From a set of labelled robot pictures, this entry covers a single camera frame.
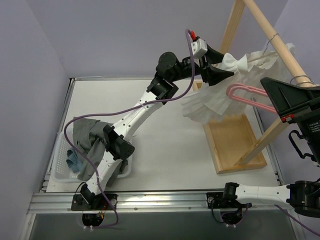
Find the blue denim skirt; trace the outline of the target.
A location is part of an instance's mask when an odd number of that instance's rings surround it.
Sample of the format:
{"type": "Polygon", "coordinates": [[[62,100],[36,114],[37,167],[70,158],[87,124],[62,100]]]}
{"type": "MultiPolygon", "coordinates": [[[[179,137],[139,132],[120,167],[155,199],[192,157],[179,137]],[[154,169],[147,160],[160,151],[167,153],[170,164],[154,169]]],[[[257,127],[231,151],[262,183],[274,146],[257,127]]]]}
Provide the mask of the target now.
{"type": "Polygon", "coordinates": [[[69,148],[66,152],[66,164],[74,174],[78,174],[83,168],[83,163],[73,148],[69,148]]]}

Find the white skirt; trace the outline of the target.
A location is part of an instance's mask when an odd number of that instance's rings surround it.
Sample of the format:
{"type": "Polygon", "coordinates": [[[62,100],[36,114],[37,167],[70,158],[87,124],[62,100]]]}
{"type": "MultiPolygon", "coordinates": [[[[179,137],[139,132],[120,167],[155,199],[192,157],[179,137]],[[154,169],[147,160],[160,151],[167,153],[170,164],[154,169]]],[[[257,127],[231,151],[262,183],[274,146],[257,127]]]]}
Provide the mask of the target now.
{"type": "Polygon", "coordinates": [[[288,83],[290,73],[276,51],[267,50],[265,54],[268,56],[247,63],[262,53],[263,50],[246,53],[240,59],[226,53],[217,68],[234,72],[234,75],[214,86],[203,83],[200,89],[183,97],[183,116],[201,124],[206,124],[211,119],[220,122],[225,116],[244,113],[247,107],[246,104],[234,101],[226,95],[229,85],[239,83],[262,89],[260,80],[264,77],[288,83]]]}

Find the wooden hanger with metal hook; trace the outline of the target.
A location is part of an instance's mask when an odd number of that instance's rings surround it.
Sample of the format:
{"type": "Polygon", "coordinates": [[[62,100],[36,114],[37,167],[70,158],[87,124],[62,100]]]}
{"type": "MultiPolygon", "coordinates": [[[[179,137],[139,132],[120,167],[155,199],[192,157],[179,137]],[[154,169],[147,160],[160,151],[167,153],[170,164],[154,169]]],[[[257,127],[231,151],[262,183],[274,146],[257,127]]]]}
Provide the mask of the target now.
{"type": "Polygon", "coordinates": [[[268,54],[266,54],[266,51],[267,51],[267,49],[268,49],[268,46],[269,46],[269,44],[272,42],[272,40],[273,40],[276,36],[279,36],[279,34],[278,34],[278,33],[274,34],[274,35],[268,40],[268,42],[267,42],[267,44],[266,44],[266,46],[265,46],[265,49],[264,49],[263,53],[262,53],[259,57],[252,58],[252,59],[248,60],[247,63],[249,64],[249,63],[251,63],[251,62],[254,62],[254,61],[260,60],[260,59],[262,59],[262,58],[264,58],[264,57],[267,57],[268,54]]]}

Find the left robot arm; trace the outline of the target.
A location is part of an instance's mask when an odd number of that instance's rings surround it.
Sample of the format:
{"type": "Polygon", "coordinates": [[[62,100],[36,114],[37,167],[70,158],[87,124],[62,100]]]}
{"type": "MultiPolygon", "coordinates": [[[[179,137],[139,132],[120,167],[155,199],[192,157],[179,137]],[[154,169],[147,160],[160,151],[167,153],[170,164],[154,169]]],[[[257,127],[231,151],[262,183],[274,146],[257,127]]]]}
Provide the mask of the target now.
{"type": "Polygon", "coordinates": [[[73,131],[69,144],[83,161],[79,173],[83,183],[74,195],[74,202],[81,209],[114,208],[104,189],[118,177],[134,153],[131,139],[137,129],[167,102],[177,100],[176,81],[200,75],[205,83],[214,86],[233,76],[233,72],[214,66],[223,61],[223,53],[196,42],[189,49],[190,56],[183,60],[170,51],[159,57],[150,85],[134,107],[122,111],[125,116],[121,120],[107,123],[89,114],[70,121],[73,131]]]}

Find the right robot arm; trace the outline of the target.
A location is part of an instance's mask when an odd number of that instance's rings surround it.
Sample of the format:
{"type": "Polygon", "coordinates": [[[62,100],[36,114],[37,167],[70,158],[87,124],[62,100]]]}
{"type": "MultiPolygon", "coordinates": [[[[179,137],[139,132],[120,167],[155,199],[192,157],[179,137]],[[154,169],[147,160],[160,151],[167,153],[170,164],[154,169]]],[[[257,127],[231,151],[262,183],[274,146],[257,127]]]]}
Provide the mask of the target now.
{"type": "MultiPolygon", "coordinates": [[[[299,139],[306,140],[311,153],[302,153],[296,146],[298,155],[320,162],[320,88],[292,85],[269,77],[260,81],[262,87],[284,123],[297,124],[293,130],[299,139]]],[[[250,186],[227,182],[222,193],[227,206],[252,204],[291,206],[297,214],[319,218],[320,182],[319,180],[299,180],[294,184],[278,187],[250,186]]]]}

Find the grey pleated skirt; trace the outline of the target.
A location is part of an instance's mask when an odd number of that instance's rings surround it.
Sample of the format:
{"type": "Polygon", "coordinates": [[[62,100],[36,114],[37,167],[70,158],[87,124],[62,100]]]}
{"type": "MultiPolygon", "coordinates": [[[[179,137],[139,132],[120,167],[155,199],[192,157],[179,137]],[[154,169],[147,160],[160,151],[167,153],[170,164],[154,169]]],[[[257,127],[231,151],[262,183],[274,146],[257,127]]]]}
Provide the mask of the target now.
{"type": "MultiPolygon", "coordinates": [[[[106,125],[109,125],[109,123],[90,118],[78,119],[73,123],[73,145],[86,155],[96,168],[98,168],[104,153],[107,153],[103,132],[106,125]]],[[[77,153],[77,156],[82,163],[77,178],[80,181],[88,181],[95,171],[82,155],[77,153]]],[[[106,184],[107,187],[110,188],[114,184],[118,175],[123,173],[127,165],[128,160],[125,160],[116,167],[106,184]]]]}

